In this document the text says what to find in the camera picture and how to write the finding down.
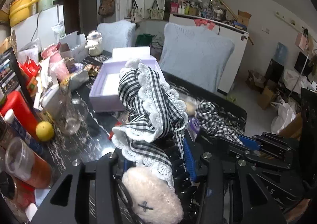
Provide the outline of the gingham lace-trimmed plush toy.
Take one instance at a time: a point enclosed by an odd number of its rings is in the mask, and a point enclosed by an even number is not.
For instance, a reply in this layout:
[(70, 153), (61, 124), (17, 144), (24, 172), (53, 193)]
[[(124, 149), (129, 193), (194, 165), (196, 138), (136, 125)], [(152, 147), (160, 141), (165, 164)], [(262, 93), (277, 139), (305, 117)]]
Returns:
[(120, 70), (118, 95), (128, 117), (112, 142), (132, 164), (121, 180), (138, 223), (181, 223), (196, 191), (184, 151), (187, 103), (138, 59)]

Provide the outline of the lavender cardboard box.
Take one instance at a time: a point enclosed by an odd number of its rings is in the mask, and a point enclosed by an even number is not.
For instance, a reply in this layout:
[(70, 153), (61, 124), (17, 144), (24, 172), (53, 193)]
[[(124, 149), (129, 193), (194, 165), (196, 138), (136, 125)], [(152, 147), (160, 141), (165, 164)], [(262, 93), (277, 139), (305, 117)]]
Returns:
[(120, 70), (127, 61), (140, 59), (145, 65), (159, 74), (159, 80), (165, 81), (157, 60), (150, 55), (150, 47), (114, 48), (111, 58), (106, 60), (92, 85), (89, 93), (90, 103), (95, 112), (123, 111), (119, 95)]

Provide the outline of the white plastic bag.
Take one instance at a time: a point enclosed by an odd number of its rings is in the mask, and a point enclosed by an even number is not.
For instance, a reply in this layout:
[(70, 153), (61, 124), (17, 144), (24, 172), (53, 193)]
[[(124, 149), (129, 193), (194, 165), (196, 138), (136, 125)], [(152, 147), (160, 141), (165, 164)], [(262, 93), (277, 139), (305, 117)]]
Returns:
[(277, 110), (277, 116), (275, 116), (271, 123), (271, 132), (279, 134), (296, 118), (297, 102), (292, 98), (289, 98), (288, 102), (285, 102), (279, 96), (277, 102), (271, 102), (270, 104)]

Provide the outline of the clear glass cup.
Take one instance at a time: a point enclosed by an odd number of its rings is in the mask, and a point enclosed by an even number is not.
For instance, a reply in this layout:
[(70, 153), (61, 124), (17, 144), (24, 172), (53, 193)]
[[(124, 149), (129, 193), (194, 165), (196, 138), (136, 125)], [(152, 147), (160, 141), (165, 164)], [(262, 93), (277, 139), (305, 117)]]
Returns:
[(86, 102), (81, 98), (72, 98), (71, 92), (64, 94), (60, 109), (55, 118), (57, 128), (65, 135), (75, 134), (88, 116)]

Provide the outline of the yellow lemon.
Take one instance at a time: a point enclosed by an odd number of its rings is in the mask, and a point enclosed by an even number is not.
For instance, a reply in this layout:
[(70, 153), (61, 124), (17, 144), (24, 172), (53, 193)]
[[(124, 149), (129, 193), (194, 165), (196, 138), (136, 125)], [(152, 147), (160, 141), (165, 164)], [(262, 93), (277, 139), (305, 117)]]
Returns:
[(54, 127), (50, 122), (40, 122), (37, 124), (35, 132), (42, 142), (48, 142), (55, 136)]

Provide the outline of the orange drink plastic cup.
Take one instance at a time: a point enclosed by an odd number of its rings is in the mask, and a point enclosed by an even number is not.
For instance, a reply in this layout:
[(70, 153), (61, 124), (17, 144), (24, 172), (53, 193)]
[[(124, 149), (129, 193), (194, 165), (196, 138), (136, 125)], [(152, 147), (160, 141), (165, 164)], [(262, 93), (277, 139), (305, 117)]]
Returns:
[(26, 184), (45, 189), (52, 181), (51, 166), (35, 153), (21, 138), (15, 137), (5, 153), (7, 172)]

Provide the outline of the light blue chair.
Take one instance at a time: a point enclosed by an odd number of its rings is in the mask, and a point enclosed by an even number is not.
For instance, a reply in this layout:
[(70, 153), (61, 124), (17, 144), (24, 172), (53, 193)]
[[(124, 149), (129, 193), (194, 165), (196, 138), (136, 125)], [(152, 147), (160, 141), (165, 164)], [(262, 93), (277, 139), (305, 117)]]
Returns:
[(112, 52), (114, 48), (132, 47), (136, 25), (127, 20), (113, 23), (100, 23), (97, 31), (102, 34), (102, 48)]
[(167, 23), (159, 65), (162, 71), (216, 92), (234, 42), (203, 26)]

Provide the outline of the red plastic container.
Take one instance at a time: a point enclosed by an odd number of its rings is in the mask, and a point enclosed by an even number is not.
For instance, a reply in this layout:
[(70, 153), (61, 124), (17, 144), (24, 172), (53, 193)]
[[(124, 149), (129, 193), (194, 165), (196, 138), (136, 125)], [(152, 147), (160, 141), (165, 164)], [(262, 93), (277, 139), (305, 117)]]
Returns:
[(6, 102), (1, 106), (1, 115), (5, 116), (9, 109), (13, 109), (14, 115), (24, 129), (27, 130), (34, 139), (39, 141), (35, 132), (38, 121), (19, 91), (13, 91), (7, 95)]

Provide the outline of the astronaut figurine jar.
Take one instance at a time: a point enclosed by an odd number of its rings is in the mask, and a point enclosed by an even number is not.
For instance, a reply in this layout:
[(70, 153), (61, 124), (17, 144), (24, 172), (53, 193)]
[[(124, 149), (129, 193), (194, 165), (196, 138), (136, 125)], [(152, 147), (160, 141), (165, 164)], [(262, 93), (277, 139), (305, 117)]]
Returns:
[(93, 30), (87, 35), (87, 44), (85, 48), (88, 49), (90, 56), (99, 56), (103, 52), (103, 37), (100, 32)]

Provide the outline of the cardboard box on counter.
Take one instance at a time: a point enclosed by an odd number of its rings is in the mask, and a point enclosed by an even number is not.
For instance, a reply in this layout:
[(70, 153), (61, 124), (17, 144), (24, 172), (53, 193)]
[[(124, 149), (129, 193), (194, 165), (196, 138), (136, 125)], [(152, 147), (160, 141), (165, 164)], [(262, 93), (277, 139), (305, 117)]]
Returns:
[(244, 26), (248, 26), (249, 25), (249, 20), (251, 18), (251, 14), (245, 11), (238, 11), (238, 18), (237, 18), (237, 22), (239, 24), (242, 24)]

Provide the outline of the white storage bin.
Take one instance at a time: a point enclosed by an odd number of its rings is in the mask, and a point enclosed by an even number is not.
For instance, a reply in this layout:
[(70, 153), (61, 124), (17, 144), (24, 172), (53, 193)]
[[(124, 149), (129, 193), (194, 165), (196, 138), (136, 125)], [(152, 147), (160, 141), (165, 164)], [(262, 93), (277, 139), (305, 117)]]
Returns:
[(72, 32), (60, 39), (59, 52), (62, 58), (73, 58), (75, 62), (82, 62), (88, 55), (87, 39), (85, 34)]

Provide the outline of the beige tote bag left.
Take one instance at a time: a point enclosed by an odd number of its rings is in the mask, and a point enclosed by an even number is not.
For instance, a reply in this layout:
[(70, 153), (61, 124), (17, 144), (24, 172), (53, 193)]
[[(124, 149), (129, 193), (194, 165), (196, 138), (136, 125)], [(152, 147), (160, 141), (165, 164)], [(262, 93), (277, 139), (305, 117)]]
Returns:
[(130, 20), (132, 23), (135, 23), (135, 24), (143, 20), (143, 9), (138, 7), (136, 0), (132, 0)]

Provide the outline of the beige tote bag right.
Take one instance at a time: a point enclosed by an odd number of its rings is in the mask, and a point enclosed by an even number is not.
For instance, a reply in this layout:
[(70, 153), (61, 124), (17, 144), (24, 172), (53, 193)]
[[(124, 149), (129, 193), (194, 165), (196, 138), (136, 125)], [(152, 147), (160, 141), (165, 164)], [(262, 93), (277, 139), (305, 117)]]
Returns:
[(157, 0), (154, 0), (152, 6), (147, 9), (147, 13), (147, 19), (161, 21), (164, 18), (164, 10), (159, 8)]

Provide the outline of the brown patterned hanging bag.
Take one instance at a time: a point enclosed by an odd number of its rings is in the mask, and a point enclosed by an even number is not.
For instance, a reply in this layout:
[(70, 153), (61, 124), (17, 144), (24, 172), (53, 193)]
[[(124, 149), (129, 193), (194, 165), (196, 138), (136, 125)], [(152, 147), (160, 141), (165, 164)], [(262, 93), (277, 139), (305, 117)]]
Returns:
[(115, 13), (116, 0), (100, 0), (98, 14), (102, 17), (110, 17)]

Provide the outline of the yellow watering can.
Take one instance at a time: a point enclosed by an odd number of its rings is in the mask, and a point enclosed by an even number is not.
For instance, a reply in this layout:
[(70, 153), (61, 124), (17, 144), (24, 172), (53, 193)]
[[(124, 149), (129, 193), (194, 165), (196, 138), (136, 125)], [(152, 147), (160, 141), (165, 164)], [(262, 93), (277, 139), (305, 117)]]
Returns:
[(9, 22), (14, 27), (31, 16), (32, 5), (40, 0), (14, 0), (10, 3)]

